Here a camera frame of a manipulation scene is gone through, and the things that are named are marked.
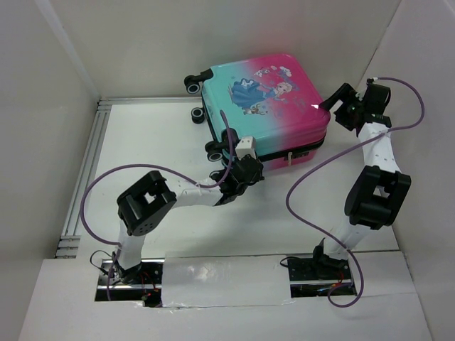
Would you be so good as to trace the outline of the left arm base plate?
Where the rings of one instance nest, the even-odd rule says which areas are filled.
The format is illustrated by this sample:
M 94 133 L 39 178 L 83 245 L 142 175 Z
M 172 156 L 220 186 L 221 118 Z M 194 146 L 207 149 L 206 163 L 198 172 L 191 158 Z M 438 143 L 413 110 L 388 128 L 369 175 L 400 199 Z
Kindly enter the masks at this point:
M 107 287 L 107 274 L 112 264 L 111 260 L 104 260 L 100 268 L 99 277 L 97 280 L 98 289 L 106 289 Z M 132 274 L 132 278 L 126 281 L 121 281 L 117 270 L 114 269 L 112 277 L 109 280 L 110 288 L 142 288 L 158 289 L 161 287 L 163 276 L 164 259 L 143 259 L 141 268 L 138 274 Z

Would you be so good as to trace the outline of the pink hard-shell suitcase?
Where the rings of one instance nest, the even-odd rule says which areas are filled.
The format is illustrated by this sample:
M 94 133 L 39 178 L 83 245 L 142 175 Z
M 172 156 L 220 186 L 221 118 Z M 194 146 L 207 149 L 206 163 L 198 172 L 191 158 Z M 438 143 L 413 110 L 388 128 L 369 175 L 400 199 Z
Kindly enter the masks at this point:
M 299 61 L 281 53 L 214 65 L 183 81 L 189 94 L 201 95 L 191 110 L 196 124 L 208 123 L 212 139 L 207 159 L 227 163 L 225 129 L 236 139 L 253 136 L 255 152 L 266 170 L 310 161 L 326 138 L 330 115 Z

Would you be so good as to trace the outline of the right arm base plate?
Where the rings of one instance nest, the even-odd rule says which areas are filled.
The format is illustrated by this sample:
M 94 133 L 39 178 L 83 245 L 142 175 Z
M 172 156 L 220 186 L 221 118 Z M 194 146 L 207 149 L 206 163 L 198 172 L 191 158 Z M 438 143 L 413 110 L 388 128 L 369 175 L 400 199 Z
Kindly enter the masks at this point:
M 352 274 L 347 264 L 337 268 L 314 262 L 310 258 L 292 257 L 284 260 L 292 283 L 322 284 L 350 281 Z

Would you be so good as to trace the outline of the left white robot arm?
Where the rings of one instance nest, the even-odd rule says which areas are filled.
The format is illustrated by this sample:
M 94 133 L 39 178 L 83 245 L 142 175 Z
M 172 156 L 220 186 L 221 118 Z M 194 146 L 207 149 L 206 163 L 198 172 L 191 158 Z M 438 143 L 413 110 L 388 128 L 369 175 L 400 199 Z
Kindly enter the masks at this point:
M 162 174 L 153 170 L 118 198 L 120 245 L 113 254 L 114 273 L 122 283 L 134 283 L 142 270 L 141 251 L 145 236 L 156 229 L 172 210 L 180 207 L 226 205 L 264 179 L 264 166 L 249 155 L 235 161 L 229 173 L 214 171 L 200 184 L 178 181 L 171 188 Z

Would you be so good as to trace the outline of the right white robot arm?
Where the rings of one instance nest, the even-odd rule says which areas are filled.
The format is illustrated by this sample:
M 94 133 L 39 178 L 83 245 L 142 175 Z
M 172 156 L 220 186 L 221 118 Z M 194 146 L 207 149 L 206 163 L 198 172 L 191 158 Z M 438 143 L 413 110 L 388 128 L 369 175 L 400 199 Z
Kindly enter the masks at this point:
M 374 79 L 363 92 L 345 83 L 320 108 L 333 110 L 336 122 L 354 131 L 362 145 L 364 168 L 351 188 L 344 205 L 346 218 L 315 247 L 310 262 L 312 274 L 327 278 L 348 265 L 348 251 L 366 236 L 390 226 L 412 184 L 397 165 L 392 150 L 392 123 L 385 116 L 391 98 L 389 87 Z

